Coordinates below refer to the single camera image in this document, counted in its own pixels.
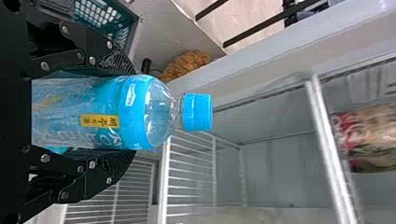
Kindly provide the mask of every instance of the plastic crate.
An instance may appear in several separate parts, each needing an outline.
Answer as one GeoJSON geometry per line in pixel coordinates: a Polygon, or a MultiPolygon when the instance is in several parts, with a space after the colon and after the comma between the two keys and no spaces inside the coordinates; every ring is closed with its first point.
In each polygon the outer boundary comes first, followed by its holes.
{"type": "Polygon", "coordinates": [[[75,20],[99,29],[124,49],[138,18],[111,0],[76,0],[75,20]]]}

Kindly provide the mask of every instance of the water bottle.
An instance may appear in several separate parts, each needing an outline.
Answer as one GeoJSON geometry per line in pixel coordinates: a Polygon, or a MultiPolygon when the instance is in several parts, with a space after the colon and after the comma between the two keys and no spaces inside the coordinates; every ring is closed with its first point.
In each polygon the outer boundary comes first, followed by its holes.
{"type": "Polygon", "coordinates": [[[47,78],[33,81],[32,142],[68,147],[154,149],[176,127],[212,129],[208,94],[173,95],[155,77],[47,78]]]}

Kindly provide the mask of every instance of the packaged food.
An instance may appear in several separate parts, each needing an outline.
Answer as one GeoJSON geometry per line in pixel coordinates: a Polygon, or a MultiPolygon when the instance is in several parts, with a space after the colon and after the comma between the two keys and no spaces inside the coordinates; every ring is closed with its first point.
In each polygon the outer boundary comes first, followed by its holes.
{"type": "Polygon", "coordinates": [[[369,105],[331,115],[336,141],[352,171],[396,169],[396,105],[369,105]]]}
{"type": "Polygon", "coordinates": [[[168,64],[159,79],[162,82],[170,82],[207,65],[210,61],[211,56],[206,52],[200,50],[186,51],[168,64]]]}

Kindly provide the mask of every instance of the plastic packaging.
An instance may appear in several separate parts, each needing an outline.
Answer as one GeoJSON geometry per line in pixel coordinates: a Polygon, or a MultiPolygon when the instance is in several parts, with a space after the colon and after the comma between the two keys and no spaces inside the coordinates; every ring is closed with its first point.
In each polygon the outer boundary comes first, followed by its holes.
{"type": "Polygon", "coordinates": [[[32,142],[48,149],[154,149],[176,126],[210,131],[212,117],[210,95],[176,98],[155,77],[33,81],[32,142]]]}
{"type": "Polygon", "coordinates": [[[396,105],[332,115],[338,145],[357,173],[396,170],[396,105]]]}

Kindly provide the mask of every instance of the yellow label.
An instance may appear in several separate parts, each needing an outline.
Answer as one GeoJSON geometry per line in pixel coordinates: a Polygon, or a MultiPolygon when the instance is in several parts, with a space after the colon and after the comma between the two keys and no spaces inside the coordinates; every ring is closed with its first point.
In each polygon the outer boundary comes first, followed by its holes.
{"type": "Polygon", "coordinates": [[[81,127],[119,128],[120,117],[116,115],[81,115],[81,127]]]}

